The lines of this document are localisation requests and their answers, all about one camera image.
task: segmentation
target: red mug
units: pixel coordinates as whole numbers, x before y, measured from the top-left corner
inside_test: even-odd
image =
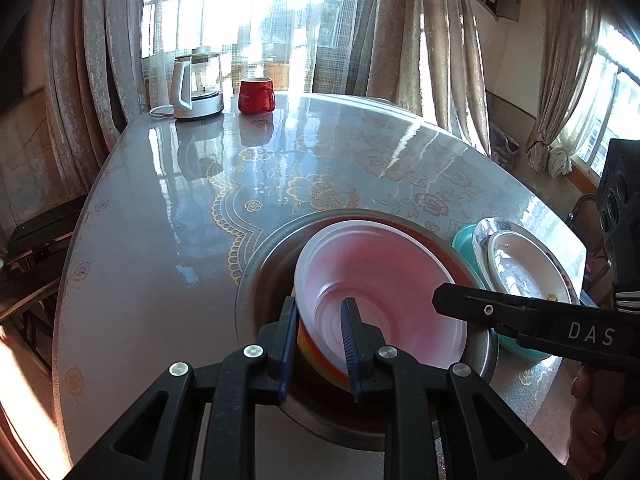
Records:
[[[243,114],[265,114],[276,108],[273,79],[268,77],[245,77],[240,82],[238,110]]]

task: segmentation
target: metal screw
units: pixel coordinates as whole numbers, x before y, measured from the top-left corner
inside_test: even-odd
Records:
[[[189,371],[189,365],[187,363],[174,363],[169,366],[169,373],[173,376],[180,377]]]
[[[398,355],[398,350],[393,346],[381,346],[378,348],[378,355],[385,359],[392,359]]]
[[[242,352],[247,357],[260,357],[262,355],[262,347],[260,345],[249,345],[244,347],[244,351]]]
[[[471,374],[471,368],[464,363],[454,364],[452,370],[458,377],[468,377]]]

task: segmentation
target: white plate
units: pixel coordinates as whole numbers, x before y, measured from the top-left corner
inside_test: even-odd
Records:
[[[489,237],[487,261],[493,282],[506,294],[570,303],[553,262],[531,240],[501,230]]]
[[[548,258],[553,262],[556,269],[560,272],[562,276],[562,280],[566,285],[567,290],[569,291],[569,297],[571,299],[570,303],[580,304],[580,299],[578,295],[575,293],[574,286],[569,279],[569,275],[564,270],[562,264],[558,261],[555,255],[548,249],[548,247],[543,244],[540,240],[538,240],[534,235],[532,235],[529,231],[527,231],[521,225],[516,224],[515,222],[511,222],[509,220],[505,220],[504,218],[484,218],[478,222],[476,227],[474,228],[474,234],[471,237],[471,245],[474,248],[474,254],[476,255],[476,260],[478,261],[478,267],[482,276],[488,283],[491,290],[495,292],[501,292],[501,290],[494,284],[494,280],[492,279],[491,272],[489,271],[489,266],[487,262],[487,248],[489,244],[489,238],[492,234],[497,233],[501,230],[514,231],[518,234],[521,234],[525,238],[528,238],[531,242],[536,244],[543,253],[548,256]]]

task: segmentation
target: kettle handle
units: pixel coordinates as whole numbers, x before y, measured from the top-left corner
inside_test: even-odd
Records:
[[[169,101],[175,107],[191,110],[191,60],[176,61]]]

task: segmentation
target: mug rim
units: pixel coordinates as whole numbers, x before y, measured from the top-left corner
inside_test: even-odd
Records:
[[[241,83],[268,83],[273,82],[270,77],[243,77]]]

